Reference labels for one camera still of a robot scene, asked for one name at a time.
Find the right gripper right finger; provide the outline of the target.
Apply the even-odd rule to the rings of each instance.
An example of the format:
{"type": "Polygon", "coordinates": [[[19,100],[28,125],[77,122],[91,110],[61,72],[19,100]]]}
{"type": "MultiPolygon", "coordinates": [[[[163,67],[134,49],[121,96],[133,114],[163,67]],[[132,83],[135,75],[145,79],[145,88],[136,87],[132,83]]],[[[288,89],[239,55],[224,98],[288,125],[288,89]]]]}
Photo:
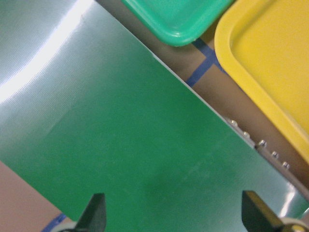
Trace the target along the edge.
{"type": "Polygon", "coordinates": [[[248,232],[307,232],[302,221],[278,217],[252,190],[244,190],[241,198],[241,220],[248,232]]]}

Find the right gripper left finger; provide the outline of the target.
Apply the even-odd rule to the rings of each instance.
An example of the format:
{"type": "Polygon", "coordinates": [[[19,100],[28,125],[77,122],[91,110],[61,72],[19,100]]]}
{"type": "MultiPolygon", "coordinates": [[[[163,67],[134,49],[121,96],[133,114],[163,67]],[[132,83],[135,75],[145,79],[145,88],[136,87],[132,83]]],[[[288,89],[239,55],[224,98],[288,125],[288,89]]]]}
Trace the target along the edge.
{"type": "Polygon", "coordinates": [[[72,228],[58,232],[104,232],[106,229],[106,202],[104,193],[92,195],[79,220],[72,228]]]}

